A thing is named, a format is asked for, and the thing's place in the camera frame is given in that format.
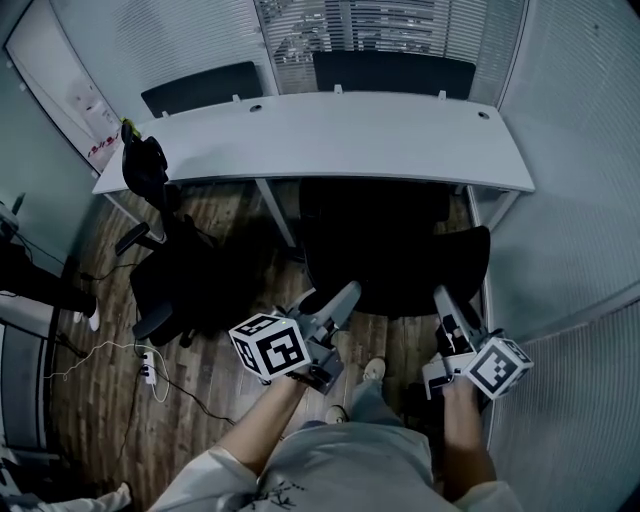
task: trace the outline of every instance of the black cable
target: black cable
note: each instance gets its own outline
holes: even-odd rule
[[[80,350],[73,343],[71,343],[71,340],[69,340],[67,335],[63,332],[56,333],[55,344],[67,348],[80,359],[86,359],[87,357],[89,357],[89,354],[87,352],[85,352],[84,350]]]
[[[140,352],[138,352],[138,340],[136,338],[133,339],[133,351],[140,359],[144,359],[144,354],[140,354]]]
[[[113,274],[119,268],[135,267],[137,265],[138,265],[137,263],[127,263],[126,265],[116,265],[111,270],[109,270],[109,272],[107,272],[105,275],[101,277],[93,277],[91,274],[87,274],[86,272],[80,272],[80,279],[82,279],[83,281],[102,281],[107,277],[109,277],[111,274]]]
[[[18,234],[17,231],[14,231],[13,234],[22,242],[22,246],[27,250],[29,261],[33,263],[33,252],[31,252],[31,248],[27,245],[26,239],[22,235]]]
[[[62,265],[64,267],[64,262],[59,260],[58,258],[56,258],[55,256],[52,256],[51,254],[49,254],[47,251],[45,251],[42,247],[34,244],[32,241],[27,240],[24,236],[22,236],[20,233],[18,233],[17,231],[13,232],[14,235],[16,235],[20,241],[23,243],[23,245],[27,248],[27,250],[29,251],[29,254],[31,256],[31,263],[33,263],[33,253],[31,252],[31,249],[29,249],[28,245],[30,245],[31,247],[33,247],[34,249],[38,249],[41,253],[46,254],[47,256],[49,256],[49,258],[51,258],[52,260],[57,261],[58,263],[60,263],[60,265]]]
[[[162,375],[159,371],[156,370],[156,375],[158,377],[161,377],[163,380],[167,381],[167,383],[169,383],[169,385],[173,386],[174,388],[182,391],[185,395],[189,395],[191,398],[193,398],[193,400],[196,402],[196,404],[198,404],[198,406],[200,407],[200,409],[202,409],[202,412],[204,412],[207,416],[211,417],[211,418],[215,418],[217,420],[224,420],[227,423],[229,423],[229,425],[233,426],[236,424],[235,421],[233,421],[231,418],[227,418],[226,416],[216,416],[215,414],[213,414],[211,411],[209,411],[209,409],[207,409],[207,407],[202,403],[202,401],[193,393],[189,393],[186,389],[181,388],[180,386],[178,386],[175,382],[171,381],[170,379],[168,379],[167,377],[165,377],[164,375]]]
[[[116,462],[113,465],[113,470],[111,471],[111,476],[109,477],[109,480],[113,480],[113,478],[116,476],[116,471],[118,471],[118,465],[120,464],[120,460],[122,459],[122,455],[124,453],[124,447],[127,444],[127,439],[129,437],[129,431],[131,430],[131,424],[133,420],[133,410],[136,405],[138,382],[140,381],[141,375],[142,375],[142,368],[138,370],[138,373],[136,374],[136,380],[133,383],[133,393],[131,395],[131,409],[129,409],[129,419],[127,420],[127,430],[124,431],[124,439],[122,440],[122,445],[120,446],[120,453],[118,454],[118,458],[116,459]]]

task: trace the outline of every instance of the desk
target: desk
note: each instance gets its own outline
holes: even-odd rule
[[[172,182],[255,179],[290,246],[271,178],[367,177],[508,191],[495,227],[535,187],[498,111],[467,101],[383,92],[307,93],[225,103],[138,126],[155,137]],[[122,147],[93,193],[126,190]]]

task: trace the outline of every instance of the person's foot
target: person's foot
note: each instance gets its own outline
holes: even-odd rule
[[[342,407],[332,405],[329,407],[327,414],[325,414],[324,421],[327,425],[336,425],[338,423],[346,423],[349,421],[349,417]]]
[[[118,492],[131,499],[131,486],[127,482],[122,482],[120,484],[120,487],[118,487]]]
[[[384,359],[381,357],[374,357],[367,363],[362,380],[382,380],[386,369],[387,364],[384,362]]]
[[[100,329],[100,306],[98,305],[98,299],[96,299],[96,310],[93,315],[89,317],[89,326],[93,332]]]

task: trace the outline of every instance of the cable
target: cable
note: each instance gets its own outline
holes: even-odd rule
[[[31,263],[33,263],[33,252],[31,252],[31,248],[30,248],[30,247],[29,247],[29,245],[27,244],[26,239],[25,239],[22,235],[18,234],[18,232],[17,232],[17,231],[15,231],[15,230],[13,231],[13,234],[14,234],[16,237],[18,237],[18,240],[20,240],[20,241],[22,242],[22,246],[27,250],[27,253],[28,253],[28,255],[29,255],[29,261],[30,261]]]
[[[140,354],[140,352],[138,352],[138,340],[133,340],[133,351],[140,359],[144,359],[144,354]]]
[[[56,339],[54,343],[56,345],[60,345],[61,347],[65,347],[68,350],[71,350],[71,352],[73,352],[76,357],[79,357],[81,359],[89,357],[89,354],[87,354],[84,350],[80,350],[78,347],[73,345],[71,343],[71,340],[69,340],[69,338],[67,338],[67,335],[63,332],[56,333]]]
[[[46,375],[44,378],[45,379],[51,379],[52,377],[54,377],[56,375],[62,375],[62,380],[66,382],[67,381],[67,375],[69,375],[69,373],[72,370],[75,370],[78,366],[80,366],[87,359],[89,359],[96,350],[101,349],[105,345],[113,345],[114,347],[118,347],[118,348],[137,347],[137,341],[136,341],[136,343],[127,343],[126,345],[118,345],[117,343],[114,343],[113,341],[105,341],[104,343],[101,343],[100,345],[96,345],[95,347],[93,347],[91,349],[91,352],[89,352],[89,355],[87,357],[85,357],[84,359],[81,359],[80,361],[78,361],[71,368],[69,368],[66,372],[54,372],[51,375]],[[157,370],[156,370],[156,375],[160,375],[160,377],[162,377],[163,379],[165,379],[167,382],[170,383],[171,381],[169,380],[169,372],[167,371],[167,365],[164,362],[164,357],[162,356],[162,354],[160,352],[158,352],[153,347],[145,347],[145,348],[155,352],[156,354],[158,354],[158,356],[160,356],[160,362],[162,362],[162,366],[164,368],[164,375],[161,375],[160,372],[158,372]],[[158,398],[158,395],[156,394],[156,387],[155,387],[155,385],[153,385],[152,386],[152,391],[153,391],[154,398],[158,402],[164,403],[166,401],[166,399],[167,399],[167,396],[169,396],[169,388],[170,388],[170,386],[167,386],[167,392],[164,394],[164,397],[162,397],[162,399],[160,399],[160,398]]]
[[[24,244],[24,246],[27,248],[27,250],[29,251],[29,255],[30,255],[30,259],[31,259],[31,263],[33,263],[33,253],[31,252],[31,249],[29,249],[28,245],[30,245],[31,247],[33,247],[34,249],[38,249],[42,254],[46,254],[47,256],[49,256],[49,258],[51,258],[52,260],[57,261],[58,263],[60,263],[60,265],[62,265],[63,267],[65,266],[64,262],[59,260],[58,258],[56,258],[55,256],[52,256],[51,254],[49,254],[47,251],[45,251],[42,247],[34,244],[33,242],[31,242],[30,240],[27,240],[24,236],[22,236],[20,233],[18,233],[17,231],[13,232],[14,235],[16,235],[20,241]]]
[[[140,376],[142,375],[142,368],[138,370],[136,374],[136,380],[133,383],[133,393],[131,394],[131,408],[129,409],[129,419],[127,420],[127,429],[124,431],[124,439],[122,440],[122,445],[120,445],[120,452],[118,453],[118,458],[116,459],[115,464],[113,465],[113,471],[111,471],[110,480],[113,480],[113,477],[116,475],[116,471],[118,471],[118,465],[120,464],[120,460],[122,459],[122,454],[124,453],[124,447],[127,444],[127,439],[129,437],[129,430],[131,430],[131,423],[133,419],[133,410],[136,405],[136,395],[138,391],[138,382],[140,381]]]
[[[213,414],[211,411],[209,411],[209,409],[207,409],[207,406],[204,405],[204,403],[202,403],[202,400],[200,400],[196,395],[194,395],[193,393],[189,393],[186,389],[178,386],[178,384],[176,384],[175,382],[173,382],[172,380],[168,379],[167,377],[164,377],[163,375],[160,375],[160,377],[162,377],[164,380],[167,381],[167,383],[170,386],[173,386],[174,388],[178,389],[179,391],[182,391],[185,395],[190,396],[191,398],[193,398],[193,400],[196,402],[196,404],[198,404],[198,406],[200,407],[200,409],[202,409],[202,412],[204,412],[207,416],[211,417],[211,418],[215,418],[216,420],[223,420],[226,421],[227,423],[229,423],[229,425],[233,426],[236,424],[235,421],[233,421],[231,418],[227,418],[226,416],[217,416],[215,414]]]
[[[137,265],[138,265],[137,263],[127,263],[126,265],[116,265],[111,270],[109,270],[109,272],[107,272],[105,275],[101,277],[93,277],[91,274],[87,274],[86,272],[80,272],[80,279],[82,279],[83,281],[102,281],[107,277],[109,277],[111,274],[113,274],[119,268],[135,267]]]

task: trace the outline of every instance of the white cable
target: white cable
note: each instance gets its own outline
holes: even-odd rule
[[[87,359],[89,359],[96,350],[104,347],[105,345],[113,345],[114,347],[118,347],[118,348],[134,347],[134,350],[135,350],[135,347],[137,347],[137,341],[136,341],[136,343],[127,343],[126,345],[118,345],[117,343],[114,343],[113,341],[105,341],[104,343],[101,343],[100,345],[96,345],[95,347],[93,347],[91,349],[91,352],[89,352],[89,355],[87,357],[85,357],[84,359],[81,359],[80,361],[78,361],[71,368],[69,368],[66,372],[54,372],[51,375],[46,375],[44,378],[45,379],[51,379],[52,377],[55,377],[56,375],[62,375],[62,380],[66,382],[67,381],[67,376],[69,375],[69,373],[72,370],[75,370],[78,366],[80,366]],[[151,350],[151,351],[155,352],[156,354],[158,354],[158,356],[160,356],[160,362],[162,362],[162,367],[164,368],[164,375],[167,378],[167,392],[164,394],[164,397],[162,397],[162,400],[160,400],[158,398],[158,395],[156,394],[156,385],[155,384],[152,384],[151,389],[153,391],[153,396],[156,399],[156,401],[159,402],[159,403],[164,403],[166,401],[166,399],[167,399],[167,396],[169,396],[169,389],[171,388],[171,384],[169,384],[169,372],[167,371],[167,365],[165,364],[164,357],[162,357],[162,354],[160,352],[158,352],[153,347],[143,346],[143,348],[145,348],[147,350]],[[151,367],[151,365],[147,365],[147,364],[144,364],[142,366]]]

